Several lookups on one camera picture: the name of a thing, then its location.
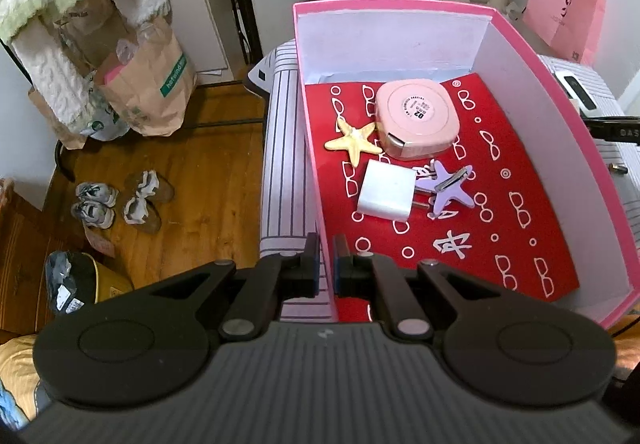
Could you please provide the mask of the black gold aa battery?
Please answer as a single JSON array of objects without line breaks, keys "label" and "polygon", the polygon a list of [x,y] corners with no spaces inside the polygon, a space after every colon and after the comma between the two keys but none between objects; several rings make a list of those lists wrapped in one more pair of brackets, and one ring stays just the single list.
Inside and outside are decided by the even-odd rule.
[{"label": "black gold aa battery", "polygon": [[608,169],[612,172],[612,173],[616,173],[616,174],[627,174],[629,172],[628,167],[626,167],[626,165],[624,164],[617,164],[617,163],[611,163],[608,166]]}]

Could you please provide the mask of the white mobile wifi router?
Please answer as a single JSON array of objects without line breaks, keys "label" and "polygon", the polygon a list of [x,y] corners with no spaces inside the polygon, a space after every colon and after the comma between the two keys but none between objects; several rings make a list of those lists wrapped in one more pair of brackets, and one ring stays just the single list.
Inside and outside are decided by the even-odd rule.
[{"label": "white mobile wifi router", "polygon": [[612,92],[596,72],[556,70],[553,75],[582,117],[596,119],[624,115]]}]

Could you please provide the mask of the white usb wall charger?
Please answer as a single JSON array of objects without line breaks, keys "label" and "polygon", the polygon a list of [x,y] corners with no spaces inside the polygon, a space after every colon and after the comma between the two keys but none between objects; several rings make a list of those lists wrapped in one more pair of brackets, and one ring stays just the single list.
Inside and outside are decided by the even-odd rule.
[{"label": "white usb wall charger", "polygon": [[357,212],[363,215],[405,222],[416,205],[428,209],[427,202],[414,199],[418,174],[409,167],[371,160],[360,186]]}]

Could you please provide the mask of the purple starfish hair clip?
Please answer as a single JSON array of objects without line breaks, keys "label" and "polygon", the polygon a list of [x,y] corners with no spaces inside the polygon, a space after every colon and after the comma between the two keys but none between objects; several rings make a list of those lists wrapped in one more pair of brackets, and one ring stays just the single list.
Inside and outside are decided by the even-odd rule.
[{"label": "purple starfish hair clip", "polygon": [[473,172],[472,165],[465,165],[454,173],[449,173],[442,162],[433,160],[432,170],[435,173],[431,177],[416,178],[416,191],[429,193],[434,196],[432,214],[439,217],[451,201],[457,201],[467,208],[474,208],[473,198],[462,189],[462,184]]}]

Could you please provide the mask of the yellow starfish hair clip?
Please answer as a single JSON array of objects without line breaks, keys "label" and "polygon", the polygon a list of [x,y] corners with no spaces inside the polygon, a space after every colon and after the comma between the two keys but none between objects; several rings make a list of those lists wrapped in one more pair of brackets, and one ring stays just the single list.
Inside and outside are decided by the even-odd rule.
[{"label": "yellow starfish hair clip", "polygon": [[326,141],[324,148],[328,151],[346,151],[349,157],[349,163],[356,169],[360,162],[361,153],[369,153],[369,155],[380,155],[382,148],[370,143],[369,137],[375,132],[376,124],[370,122],[357,129],[351,126],[344,118],[336,119],[336,126],[342,133],[341,138]]}]

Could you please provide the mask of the pink round tape measure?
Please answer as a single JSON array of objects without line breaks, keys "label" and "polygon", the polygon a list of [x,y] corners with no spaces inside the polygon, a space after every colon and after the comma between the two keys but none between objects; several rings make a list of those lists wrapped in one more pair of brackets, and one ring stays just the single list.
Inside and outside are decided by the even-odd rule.
[{"label": "pink round tape measure", "polygon": [[375,95],[382,149],[393,159],[426,159],[450,148],[460,120],[447,89],[426,78],[383,84]]}]

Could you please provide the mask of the pink cardboard storage box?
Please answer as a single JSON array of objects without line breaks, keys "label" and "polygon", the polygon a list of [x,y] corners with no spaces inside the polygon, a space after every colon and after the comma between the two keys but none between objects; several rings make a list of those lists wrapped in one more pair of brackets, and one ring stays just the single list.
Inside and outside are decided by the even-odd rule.
[{"label": "pink cardboard storage box", "polygon": [[[439,0],[316,0],[294,6],[299,88],[326,260],[352,252],[402,267],[435,259],[605,327],[639,300],[639,256],[622,197],[563,89],[498,11]],[[338,120],[375,118],[385,83],[438,82],[460,120],[439,153],[472,207],[416,196],[403,222],[360,213],[366,166],[326,149]]]}]

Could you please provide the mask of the striped white tablecloth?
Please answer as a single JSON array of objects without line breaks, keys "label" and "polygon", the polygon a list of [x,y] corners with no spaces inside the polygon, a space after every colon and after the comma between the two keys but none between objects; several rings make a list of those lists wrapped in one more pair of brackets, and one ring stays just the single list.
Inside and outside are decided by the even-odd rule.
[{"label": "striped white tablecloth", "polygon": [[266,104],[259,255],[299,253],[318,225],[294,40],[265,55],[244,86]]}]

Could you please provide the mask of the pink paper shopping bag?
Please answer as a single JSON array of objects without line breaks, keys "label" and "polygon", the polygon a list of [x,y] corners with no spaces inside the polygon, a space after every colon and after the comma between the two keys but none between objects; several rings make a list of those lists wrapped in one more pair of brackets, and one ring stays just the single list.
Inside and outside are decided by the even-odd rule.
[{"label": "pink paper shopping bag", "polygon": [[605,9],[606,0],[527,0],[524,23],[555,55],[591,66]]}]

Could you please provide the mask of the pair of brown slippers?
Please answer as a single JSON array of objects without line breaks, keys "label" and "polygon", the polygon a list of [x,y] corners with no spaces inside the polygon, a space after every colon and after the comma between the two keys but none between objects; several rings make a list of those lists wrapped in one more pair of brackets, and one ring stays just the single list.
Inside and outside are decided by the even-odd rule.
[{"label": "pair of brown slippers", "polygon": [[145,170],[132,175],[127,185],[131,196],[122,206],[125,223],[144,233],[156,234],[162,226],[156,207],[174,199],[174,186],[156,170]]}]

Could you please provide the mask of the red patterned paper liner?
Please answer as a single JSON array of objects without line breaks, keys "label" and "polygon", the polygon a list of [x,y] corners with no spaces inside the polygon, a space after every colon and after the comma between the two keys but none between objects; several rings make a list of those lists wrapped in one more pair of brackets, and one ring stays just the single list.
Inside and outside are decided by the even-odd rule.
[{"label": "red patterned paper liner", "polygon": [[[352,253],[371,251],[391,257],[402,267],[435,259],[481,279],[534,299],[553,302],[579,287],[554,208],[537,171],[509,120],[475,73],[442,84],[454,103],[460,133],[436,156],[406,161],[380,155],[361,156],[356,169],[345,151],[328,151],[326,141],[341,137],[338,117],[361,127],[374,120],[373,82],[314,84],[304,98],[309,123],[312,168],[320,196],[320,223],[326,240],[343,234]],[[416,193],[428,209],[412,208],[405,222],[357,212],[360,186],[369,161],[413,169],[432,176],[438,160],[449,173],[472,165],[462,184],[474,208],[451,201],[434,217],[434,197]]]}]

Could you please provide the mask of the pair of grey sneakers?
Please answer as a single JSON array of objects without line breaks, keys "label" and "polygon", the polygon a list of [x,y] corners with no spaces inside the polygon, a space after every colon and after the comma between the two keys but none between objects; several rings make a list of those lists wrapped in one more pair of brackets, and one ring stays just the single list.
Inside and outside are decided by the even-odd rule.
[{"label": "pair of grey sneakers", "polygon": [[79,222],[93,228],[107,230],[115,220],[115,205],[119,191],[104,183],[80,183],[75,189],[77,201],[70,213]]}]

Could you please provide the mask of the brown paper shopping bag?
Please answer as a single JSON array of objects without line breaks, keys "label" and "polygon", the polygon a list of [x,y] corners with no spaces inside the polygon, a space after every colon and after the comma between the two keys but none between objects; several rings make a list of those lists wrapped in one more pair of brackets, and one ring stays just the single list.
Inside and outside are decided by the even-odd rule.
[{"label": "brown paper shopping bag", "polygon": [[130,127],[143,136],[181,129],[196,85],[196,72],[162,17],[118,41],[94,83]]}]

